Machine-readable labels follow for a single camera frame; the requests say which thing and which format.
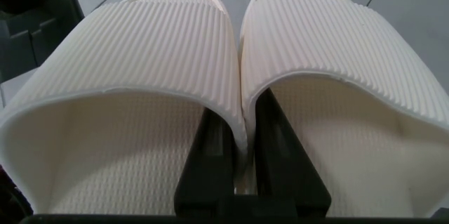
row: black bracket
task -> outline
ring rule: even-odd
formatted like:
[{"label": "black bracket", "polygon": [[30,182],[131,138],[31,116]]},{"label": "black bracket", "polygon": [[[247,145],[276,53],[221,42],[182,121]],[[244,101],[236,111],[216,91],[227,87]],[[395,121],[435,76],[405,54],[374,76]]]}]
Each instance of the black bracket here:
[{"label": "black bracket", "polygon": [[179,217],[324,217],[330,195],[270,90],[256,105],[257,195],[234,195],[234,139],[205,110],[175,193]]}]

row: black plastic holder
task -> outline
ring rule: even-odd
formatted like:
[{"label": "black plastic holder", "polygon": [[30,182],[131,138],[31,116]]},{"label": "black plastic holder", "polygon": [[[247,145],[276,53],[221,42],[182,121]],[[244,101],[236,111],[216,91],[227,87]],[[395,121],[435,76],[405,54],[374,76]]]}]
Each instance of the black plastic holder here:
[{"label": "black plastic holder", "polygon": [[19,2],[0,13],[0,83],[42,65],[83,19],[77,0]]}]

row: slide sandal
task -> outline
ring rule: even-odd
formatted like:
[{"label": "slide sandal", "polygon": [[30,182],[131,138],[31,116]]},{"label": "slide sandal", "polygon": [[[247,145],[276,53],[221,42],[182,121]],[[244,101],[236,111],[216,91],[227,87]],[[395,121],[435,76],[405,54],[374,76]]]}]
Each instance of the slide sandal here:
[{"label": "slide sandal", "polygon": [[270,88],[327,187],[328,216],[431,216],[449,203],[449,98],[396,30],[350,0],[251,0],[242,108]]},{"label": "slide sandal", "polygon": [[2,113],[0,162],[35,213],[173,214],[203,107],[246,153],[220,0],[125,0],[87,16]]}]

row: textured footbed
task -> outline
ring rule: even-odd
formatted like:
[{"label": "textured footbed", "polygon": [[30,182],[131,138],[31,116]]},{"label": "textured footbed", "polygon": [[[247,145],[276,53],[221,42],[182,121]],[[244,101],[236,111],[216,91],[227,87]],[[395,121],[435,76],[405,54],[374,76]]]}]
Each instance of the textured footbed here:
[{"label": "textured footbed", "polygon": [[70,110],[45,212],[174,214],[202,106],[122,93],[82,98]]},{"label": "textured footbed", "polygon": [[[332,79],[290,79],[272,91],[331,194],[328,216],[411,217],[420,200],[444,198],[432,192],[447,190],[449,142],[441,130],[433,129],[439,138],[411,135],[403,115]],[[416,178],[424,184],[416,186]]]},{"label": "textured footbed", "polygon": [[239,66],[220,0],[108,4],[8,103],[0,160],[35,213],[174,214],[204,107],[228,122],[243,156]]},{"label": "textured footbed", "polygon": [[447,200],[449,98],[382,16],[350,0],[251,0],[240,46],[248,140],[271,87],[329,216],[423,217]]}]

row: white slipper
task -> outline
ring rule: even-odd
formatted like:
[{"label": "white slipper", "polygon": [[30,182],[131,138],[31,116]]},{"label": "white slipper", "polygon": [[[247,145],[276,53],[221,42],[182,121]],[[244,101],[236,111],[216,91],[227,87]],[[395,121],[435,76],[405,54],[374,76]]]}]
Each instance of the white slipper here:
[{"label": "white slipper", "polygon": [[329,216],[430,216],[448,196],[449,98],[382,16],[350,0],[251,0],[240,46],[248,139],[271,87]]},{"label": "white slipper", "polygon": [[203,107],[246,132],[220,0],[92,12],[5,108],[0,162],[35,213],[172,214]]}]

